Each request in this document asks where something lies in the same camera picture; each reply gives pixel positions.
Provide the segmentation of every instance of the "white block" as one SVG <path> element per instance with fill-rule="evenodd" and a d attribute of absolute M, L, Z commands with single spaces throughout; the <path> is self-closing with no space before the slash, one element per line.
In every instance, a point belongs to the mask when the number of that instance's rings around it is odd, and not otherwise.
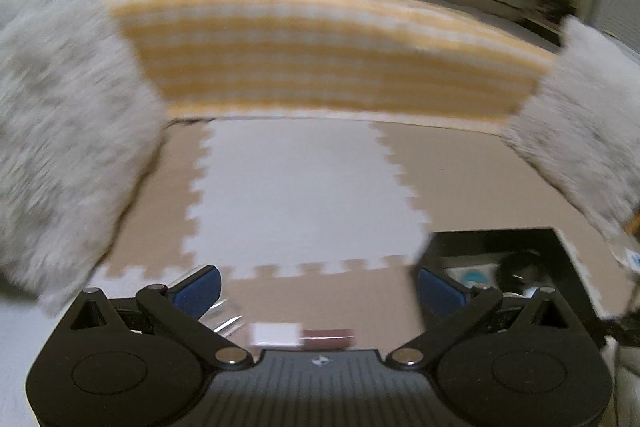
<path fill-rule="evenodd" d="M 300 324 L 258 322 L 249 325 L 249 343 L 253 347 L 299 348 L 301 336 Z"/>

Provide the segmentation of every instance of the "logo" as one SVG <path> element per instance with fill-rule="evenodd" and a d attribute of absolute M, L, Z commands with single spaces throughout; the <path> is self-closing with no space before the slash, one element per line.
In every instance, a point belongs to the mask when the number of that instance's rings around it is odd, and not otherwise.
<path fill-rule="evenodd" d="M 314 359 L 311 359 L 311 363 L 314 364 L 314 365 L 317 365 L 318 367 L 322 367 L 323 365 L 327 365 L 329 362 L 331 362 L 331 360 L 328 359 L 327 357 L 322 356 L 322 355 L 318 355 Z"/>

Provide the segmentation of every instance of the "black box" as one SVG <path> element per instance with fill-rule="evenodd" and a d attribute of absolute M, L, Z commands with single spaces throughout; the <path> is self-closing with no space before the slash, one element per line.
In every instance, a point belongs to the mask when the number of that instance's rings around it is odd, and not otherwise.
<path fill-rule="evenodd" d="M 535 266 L 518 271 L 518 265 L 522 266 L 526 259 L 532 260 Z M 526 273 L 522 279 L 525 286 L 527 276 L 535 274 L 536 285 L 553 286 L 562 294 L 598 347 L 606 343 L 587 290 L 553 229 L 434 232 L 414 266 L 414 281 L 423 266 L 444 271 L 468 286 L 484 282 L 505 292 L 514 291 L 521 280 L 518 274 Z M 420 304 L 420 309 L 425 325 L 437 321 L 425 305 Z"/>

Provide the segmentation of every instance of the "metal pivot pin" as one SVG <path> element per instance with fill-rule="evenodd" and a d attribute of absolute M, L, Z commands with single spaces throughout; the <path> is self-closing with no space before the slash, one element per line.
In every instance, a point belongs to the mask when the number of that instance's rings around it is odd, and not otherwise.
<path fill-rule="evenodd" d="M 424 355 L 415 347 L 400 347 L 391 353 L 391 358 L 402 365 L 415 365 L 422 361 Z"/>
<path fill-rule="evenodd" d="M 240 363 L 244 361 L 244 359 L 249 355 L 244 349 L 241 347 L 223 347 L 216 351 L 216 358 L 219 362 L 228 363 L 230 365 L 235 365 L 236 363 Z"/>

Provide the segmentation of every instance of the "yellow and white striped cloth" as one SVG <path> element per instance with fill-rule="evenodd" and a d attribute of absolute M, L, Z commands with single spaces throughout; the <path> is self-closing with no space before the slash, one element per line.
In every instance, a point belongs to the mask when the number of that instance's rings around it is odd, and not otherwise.
<path fill-rule="evenodd" d="M 497 132 L 554 55 L 419 0 L 103 0 L 174 118 Z"/>

